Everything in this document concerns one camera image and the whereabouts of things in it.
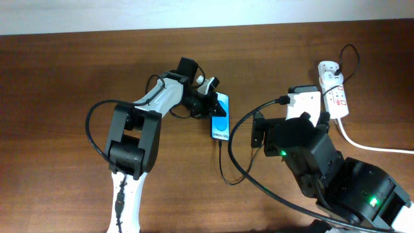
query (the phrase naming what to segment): wood grain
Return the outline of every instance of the wood grain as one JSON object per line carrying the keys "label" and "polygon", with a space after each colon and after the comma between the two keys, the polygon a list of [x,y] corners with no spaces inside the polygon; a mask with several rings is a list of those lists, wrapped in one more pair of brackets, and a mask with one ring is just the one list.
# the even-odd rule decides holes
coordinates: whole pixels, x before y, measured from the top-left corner
{"label": "wood grain", "polygon": [[[0,232],[105,232],[112,181],[108,165],[85,137],[86,112],[106,98],[138,100],[149,75],[174,69],[181,56],[220,79],[218,91],[230,96],[234,125],[290,86],[316,83],[317,64],[337,61],[340,49],[354,43],[362,61],[345,85],[347,133],[365,145],[414,149],[413,38],[412,20],[0,37]],[[345,75],[355,62],[346,51]],[[100,145],[112,110],[103,106],[93,115]],[[285,113],[284,107],[265,110],[269,118]],[[143,232],[243,232],[312,221],[249,182],[225,185],[209,127],[207,120],[163,119],[158,159],[142,196]],[[250,130],[248,122],[234,141],[245,166]],[[413,197],[412,155],[359,150],[335,127],[329,134],[346,157],[385,169]],[[227,156],[223,166],[227,177],[239,176]],[[279,158],[260,153],[252,176],[318,211]]]}

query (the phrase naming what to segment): white background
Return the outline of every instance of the white background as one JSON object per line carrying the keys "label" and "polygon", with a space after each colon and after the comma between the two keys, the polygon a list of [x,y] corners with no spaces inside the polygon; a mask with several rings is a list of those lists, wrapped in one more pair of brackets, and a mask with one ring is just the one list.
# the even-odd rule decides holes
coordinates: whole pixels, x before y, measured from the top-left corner
{"label": "white background", "polygon": [[407,17],[413,0],[1,0],[0,34]]}

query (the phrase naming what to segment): white panel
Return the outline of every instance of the white panel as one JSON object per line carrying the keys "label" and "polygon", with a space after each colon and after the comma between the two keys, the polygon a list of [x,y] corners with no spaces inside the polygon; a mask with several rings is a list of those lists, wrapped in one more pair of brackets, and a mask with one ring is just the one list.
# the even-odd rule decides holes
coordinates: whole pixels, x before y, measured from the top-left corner
{"label": "white panel", "polygon": [[414,17],[414,1],[387,0],[2,0],[0,34]]}

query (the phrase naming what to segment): power strip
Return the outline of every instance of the power strip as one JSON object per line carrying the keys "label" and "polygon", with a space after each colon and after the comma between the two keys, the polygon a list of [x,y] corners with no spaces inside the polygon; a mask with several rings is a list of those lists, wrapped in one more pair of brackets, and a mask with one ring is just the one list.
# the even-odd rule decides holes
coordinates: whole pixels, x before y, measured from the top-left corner
{"label": "power strip", "polygon": [[334,61],[322,61],[318,65],[319,83],[324,93],[325,110],[331,114],[331,119],[345,117],[349,114],[348,103],[343,89],[343,74],[334,75],[339,65]]}

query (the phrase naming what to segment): smartphone screen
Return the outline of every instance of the smartphone screen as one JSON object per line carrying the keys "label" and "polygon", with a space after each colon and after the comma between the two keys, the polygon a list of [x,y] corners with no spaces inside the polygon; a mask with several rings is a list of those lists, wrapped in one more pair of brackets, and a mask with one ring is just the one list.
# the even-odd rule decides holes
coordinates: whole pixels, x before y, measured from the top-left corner
{"label": "smartphone screen", "polygon": [[212,138],[219,140],[228,140],[230,136],[230,116],[228,112],[228,96],[217,93],[217,100],[221,107],[226,111],[226,116],[212,117]]}

